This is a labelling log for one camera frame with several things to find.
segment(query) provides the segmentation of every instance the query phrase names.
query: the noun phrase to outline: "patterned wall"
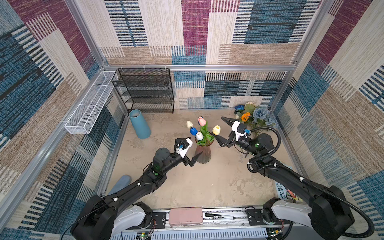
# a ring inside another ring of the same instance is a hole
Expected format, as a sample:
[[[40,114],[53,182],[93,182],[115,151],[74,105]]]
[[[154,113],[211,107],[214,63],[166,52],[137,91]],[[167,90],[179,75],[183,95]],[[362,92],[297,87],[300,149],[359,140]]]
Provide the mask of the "patterned wall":
[[[0,0],[0,201],[97,70],[64,0]],[[122,115],[110,95],[91,134],[65,136],[0,239],[58,238],[97,191]]]
[[[232,108],[253,101],[268,107],[286,72],[171,72],[175,108]]]
[[[78,0],[111,65],[290,64],[320,0]],[[174,72],[175,108],[269,106],[280,73]]]
[[[303,173],[372,218],[369,239],[384,239],[383,9],[336,0],[275,110]]]
[[[2,200],[98,66],[64,0],[0,7]]]
[[[290,64],[320,0],[78,0],[111,65]]]
[[[59,239],[97,193],[123,120],[111,93],[90,134],[67,133],[0,239]]]

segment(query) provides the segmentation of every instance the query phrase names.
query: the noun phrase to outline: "blue rose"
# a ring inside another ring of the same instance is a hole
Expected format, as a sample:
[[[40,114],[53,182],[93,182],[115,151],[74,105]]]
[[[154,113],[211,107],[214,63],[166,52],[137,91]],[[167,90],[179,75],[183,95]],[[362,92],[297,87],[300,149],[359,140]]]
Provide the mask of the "blue rose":
[[[271,114],[271,113],[268,114],[267,118],[265,119],[265,124],[267,126],[272,126],[272,127],[278,125],[275,116],[273,114]]]
[[[253,119],[257,122],[257,119],[265,119],[269,113],[268,108],[256,108],[253,111]]]
[[[239,104],[235,107],[235,110],[237,110],[237,111],[244,110],[244,109],[245,109],[245,105],[241,105],[241,104]]]

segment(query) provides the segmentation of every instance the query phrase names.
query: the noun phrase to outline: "glass vase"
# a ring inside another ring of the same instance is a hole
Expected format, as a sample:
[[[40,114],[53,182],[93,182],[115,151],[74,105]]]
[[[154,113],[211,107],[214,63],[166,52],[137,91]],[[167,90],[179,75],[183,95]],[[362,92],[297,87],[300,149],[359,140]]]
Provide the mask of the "glass vase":
[[[209,160],[211,160],[211,145],[214,141],[212,141],[209,145],[207,146],[201,146],[197,145],[195,155],[197,155],[200,152],[203,152],[199,158],[197,159],[198,163],[207,163]]]

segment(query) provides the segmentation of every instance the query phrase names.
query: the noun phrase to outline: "concrete floor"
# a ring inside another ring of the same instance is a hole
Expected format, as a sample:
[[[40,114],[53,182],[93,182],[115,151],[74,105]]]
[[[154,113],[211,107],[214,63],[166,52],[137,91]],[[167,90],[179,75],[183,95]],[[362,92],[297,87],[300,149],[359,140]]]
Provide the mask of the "concrete floor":
[[[230,126],[220,117],[233,118],[233,109],[220,110],[178,110],[174,114],[144,114],[151,128],[149,138],[138,139],[132,124],[129,123],[120,153],[118,155],[107,192],[124,174],[135,181],[142,175],[142,169],[152,161],[158,148],[166,147],[173,152],[174,139],[190,137],[186,122],[190,120],[199,130],[197,118],[203,116],[211,130],[221,126],[221,136],[228,137]],[[277,137],[269,132],[274,144]],[[188,151],[187,156],[194,156],[196,144]],[[259,173],[247,170],[250,156],[236,151],[234,147],[221,148],[215,141],[211,145],[212,158],[206,164],[196,163],[194,167],[179,164],[167,173],[167,180],[155,192],[143,197],[153,209],[174,207],[217,207],[262,205],[275,196],[274,183]],[[281,144],[273,155],[282,163],[292,166],[287,151]]]

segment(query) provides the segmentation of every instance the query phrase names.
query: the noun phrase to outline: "blue tulip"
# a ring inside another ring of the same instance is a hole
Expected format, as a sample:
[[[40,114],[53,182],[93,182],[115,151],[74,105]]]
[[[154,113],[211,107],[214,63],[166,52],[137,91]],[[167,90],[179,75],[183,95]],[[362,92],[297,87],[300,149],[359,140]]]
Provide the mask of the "blue tulip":
[[[193,136],[195,136],[195,135],[197,134],[197,129],[194,128],[194,127],[191,127],[190,132],[191,132],[191,134],[192,134]]]
[[[240,111],[240,110],[244,110],[245,109],[245,105],[242,105],[242,104],[239,104],[235,107],[235,110],[236,111]]]

